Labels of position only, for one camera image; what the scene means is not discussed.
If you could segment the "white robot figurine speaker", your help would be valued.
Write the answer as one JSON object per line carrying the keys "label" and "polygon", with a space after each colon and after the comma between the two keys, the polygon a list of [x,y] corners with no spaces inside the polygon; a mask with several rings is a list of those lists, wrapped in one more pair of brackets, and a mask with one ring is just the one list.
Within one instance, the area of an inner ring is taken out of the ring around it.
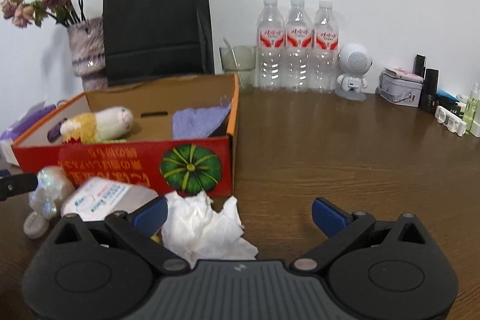
{"label": "white robot figurine speaker", "polygon": [[350,101],[365,101],[368,82],[365,75],[373,65],[366,48],[360,44],[345,44],[338,55],[341,74],[337,77],[334,93]]}

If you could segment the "left clear water bottle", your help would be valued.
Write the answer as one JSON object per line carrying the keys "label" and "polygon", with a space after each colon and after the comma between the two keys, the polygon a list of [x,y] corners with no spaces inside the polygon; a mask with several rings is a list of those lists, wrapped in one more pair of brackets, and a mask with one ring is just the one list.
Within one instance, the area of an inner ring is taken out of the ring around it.
{"label": "left clear water bottle", "polygon": [[257,20],[256,71],[261,89],[281,87],[280,62],[285,45],[285,21],[278,0],[264,0]]}

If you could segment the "black paper shopping bag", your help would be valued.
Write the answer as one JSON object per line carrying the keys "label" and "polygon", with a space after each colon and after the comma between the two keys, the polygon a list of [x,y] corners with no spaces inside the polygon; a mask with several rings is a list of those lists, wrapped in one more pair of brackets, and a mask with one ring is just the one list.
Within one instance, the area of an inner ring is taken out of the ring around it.
{"label": "black paper shopping bag", "polygon": [[108,84],[214,73],[211,29],[209,0],[103,0]]}

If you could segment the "white tissue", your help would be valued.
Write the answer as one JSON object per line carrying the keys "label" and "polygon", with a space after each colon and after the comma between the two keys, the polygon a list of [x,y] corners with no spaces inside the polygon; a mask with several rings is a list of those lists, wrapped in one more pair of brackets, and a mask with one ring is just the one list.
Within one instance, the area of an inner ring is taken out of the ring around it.
{"label": "white tissue", "polygon": [[182,197],[165,195],[168,217],[161,229],[163,246],[185,259],[191,267],[199,260],[252,261],[258,249],[243,238],[244,226],[238,200],[230,196],[221,211],[212,208],[205,192]]}

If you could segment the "purple tissue pack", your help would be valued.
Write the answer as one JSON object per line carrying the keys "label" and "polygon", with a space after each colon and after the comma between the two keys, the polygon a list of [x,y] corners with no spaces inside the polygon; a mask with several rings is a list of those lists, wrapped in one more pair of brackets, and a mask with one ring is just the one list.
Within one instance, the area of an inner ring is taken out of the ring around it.
{"label": "purple tissue pack", "polygon": [[1,134],[1,157],[7,163],[19,167],[20,165],[12,149],[13,143],[36,122],[64,103],[65,101],[59,101],[56,104],[47,105],[46,101],[43,100],[31,106]]}

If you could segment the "red pumpkin cardboard box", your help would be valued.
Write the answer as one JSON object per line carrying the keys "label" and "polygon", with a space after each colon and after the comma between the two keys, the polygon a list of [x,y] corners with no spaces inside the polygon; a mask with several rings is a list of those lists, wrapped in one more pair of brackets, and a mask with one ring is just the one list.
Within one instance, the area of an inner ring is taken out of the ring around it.
{"label": "red pumpkin cardboard box", "polygon": [[[231,196],[239,108],[239,79],[234,74],[157,79],[81,93],[49,113],[11,146],[19,167],[38,172],[60,166],[74,185],[91,177],[144,185],[160,195],[205,191]],[[124,106],[133,128],[120,141],[84,145],[64,143],[53,133],[64,119]],[[220,107],[228,115],[209,137],[173,137],[179,110]]]}

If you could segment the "white labelled plastic jar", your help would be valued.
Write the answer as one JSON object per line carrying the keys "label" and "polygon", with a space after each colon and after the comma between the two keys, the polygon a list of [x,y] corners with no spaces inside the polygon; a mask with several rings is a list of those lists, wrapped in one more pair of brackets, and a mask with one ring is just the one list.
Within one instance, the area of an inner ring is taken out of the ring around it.
{"label": "white labelled plastic jar", "polygon": [[158,196],[156,191],[142,185],[93,177],[66,199],[60,215],[77,214],[84,222],[103,221],[117,210],[134,212]]}

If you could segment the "iridescent package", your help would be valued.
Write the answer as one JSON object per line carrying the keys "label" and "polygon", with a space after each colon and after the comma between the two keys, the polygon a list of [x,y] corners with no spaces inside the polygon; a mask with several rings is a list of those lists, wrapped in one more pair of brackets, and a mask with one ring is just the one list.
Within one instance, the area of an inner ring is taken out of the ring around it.
{"label": "iridescent package", "polygon": [[46,166],[37,174],[37,188],[29,193],[29,205],[42,218],[51,220],[60,216],[62,205],[75,187],[60,166]]}

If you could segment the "clear water bottle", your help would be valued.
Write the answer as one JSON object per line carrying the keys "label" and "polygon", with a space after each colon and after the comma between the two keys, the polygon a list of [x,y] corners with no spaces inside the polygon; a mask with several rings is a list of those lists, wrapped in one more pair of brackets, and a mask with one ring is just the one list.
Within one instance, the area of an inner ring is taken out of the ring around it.
{"label": "clear water bottle", "polygon": [[338,71],[339,27],[331,1],[319,1],[313,33],[312,87],[320,93],[332,93]]}
{"label": "clear water bottle", "polygon": [[312,46],[312,21],[304,0],[290,0],[286,19],[286,49],[284,57],[284,85],[300,92],[308,88],[307,52]]}
{"label": "clear water bottle", "polygon": [[261,89],[281,87],[280,62],[285,45],[285,21],[278,0],[264,0],[257,20],[256,71]]}

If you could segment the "small white round cap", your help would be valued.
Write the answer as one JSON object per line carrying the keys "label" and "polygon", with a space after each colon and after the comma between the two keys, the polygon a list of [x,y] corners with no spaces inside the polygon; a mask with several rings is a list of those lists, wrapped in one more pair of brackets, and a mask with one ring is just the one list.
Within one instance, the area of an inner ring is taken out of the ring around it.
{"label": "small white round cap", "polygon": [[39,213],[32,211],[24,220],[24,234],[32,239],[38,239],[45,235],[49,229],[50,222]]}

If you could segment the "green tinted glass cup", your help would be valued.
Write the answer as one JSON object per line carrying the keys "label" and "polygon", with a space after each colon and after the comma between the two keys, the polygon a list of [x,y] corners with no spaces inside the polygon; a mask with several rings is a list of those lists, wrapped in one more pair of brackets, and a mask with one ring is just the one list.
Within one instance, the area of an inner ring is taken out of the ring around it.
{"label": "green tinted glass cup", "polygon": [[248,93],[253,90],[256,76],[256,47],[233,46],[238,60],[235,67],[228,47],[220,48],[220,60],[224,73],[234,73],[238,76],[240,91]]}

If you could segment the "mottled purple ceramic vase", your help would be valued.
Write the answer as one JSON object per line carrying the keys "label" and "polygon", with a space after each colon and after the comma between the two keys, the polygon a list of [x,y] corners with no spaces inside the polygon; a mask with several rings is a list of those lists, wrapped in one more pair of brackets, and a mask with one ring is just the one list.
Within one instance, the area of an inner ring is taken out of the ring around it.
{"label": "mottled purple ceramic vase", "polygon": [[84,91],[108,87],[103,19],[101,17],[76,23],[67,28],[72,54],[72,70],[80,77]]}

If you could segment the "white plastic clip case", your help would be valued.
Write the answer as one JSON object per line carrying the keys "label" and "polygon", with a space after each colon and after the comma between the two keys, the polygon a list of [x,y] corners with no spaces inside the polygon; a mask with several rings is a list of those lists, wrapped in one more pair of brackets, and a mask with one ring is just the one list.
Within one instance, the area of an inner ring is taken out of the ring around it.
{"label": "white plastic clip case", "polygon": [[437,122],[445,126],[449,132],[455,133],[459,137],[462,137],[465,134],[467,123],[443,106],[437,106],[434,117]]}

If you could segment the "tall black cosmetic tube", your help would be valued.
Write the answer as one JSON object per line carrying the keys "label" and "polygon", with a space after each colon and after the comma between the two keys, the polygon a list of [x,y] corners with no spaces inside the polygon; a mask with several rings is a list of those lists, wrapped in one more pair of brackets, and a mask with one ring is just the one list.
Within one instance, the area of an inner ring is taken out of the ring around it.
{"label": "tall black cosmetic tube", "polygon": [[418,107],[429,114],[433,114],[435,112],[438,81],[439,71],[436,69],[427,68],[425,70],[425,77],[423,80]]}

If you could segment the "small decorated tin box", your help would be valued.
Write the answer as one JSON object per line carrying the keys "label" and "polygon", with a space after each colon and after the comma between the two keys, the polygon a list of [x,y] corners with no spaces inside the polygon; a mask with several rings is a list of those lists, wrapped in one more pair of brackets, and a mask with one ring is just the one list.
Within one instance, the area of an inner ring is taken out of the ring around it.
{"label": "small decorated tin box", "polygon": [[417,108],[423,81],[410,71],[386,67],[379,76],[376,93],[394,105]]}

